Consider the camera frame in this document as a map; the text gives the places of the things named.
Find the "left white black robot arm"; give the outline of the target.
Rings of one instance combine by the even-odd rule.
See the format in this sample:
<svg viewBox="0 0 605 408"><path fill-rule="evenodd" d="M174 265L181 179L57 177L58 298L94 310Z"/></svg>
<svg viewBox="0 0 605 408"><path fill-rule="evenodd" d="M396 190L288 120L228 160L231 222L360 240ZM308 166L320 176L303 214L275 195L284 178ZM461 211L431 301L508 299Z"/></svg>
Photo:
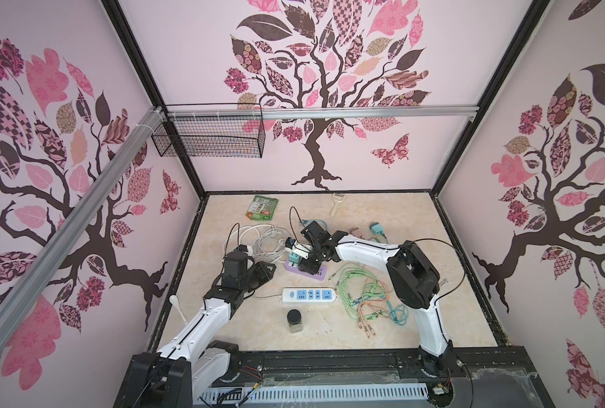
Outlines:
<svg viewBox="0 0 605 408"><path fill-rule="evenodd" d="M276 265L256 261L245 246L226 254L197 314L159 350L132 357L113 406L192 407L215 381L237 377L238 346L214 336L275 271Z"/></svg>

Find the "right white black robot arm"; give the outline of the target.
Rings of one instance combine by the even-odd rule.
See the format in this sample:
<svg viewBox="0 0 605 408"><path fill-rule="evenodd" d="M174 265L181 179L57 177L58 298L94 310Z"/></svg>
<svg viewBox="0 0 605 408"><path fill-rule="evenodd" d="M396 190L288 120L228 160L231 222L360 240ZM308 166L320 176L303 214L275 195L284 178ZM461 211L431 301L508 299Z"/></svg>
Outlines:
<svg viewBox="0 0 605 408"><path fill-rule="evenodd" d="M300 257L299 268L311 275L324 262L354 262L386 271L398 299L411 308L424 358L438 362L444 358L450 342L445 333L439 307L438 270L413 241L399 245L375 243L346 231L331 234L312 222L302 230L307 244L288 238L285 248Z"/></svg>

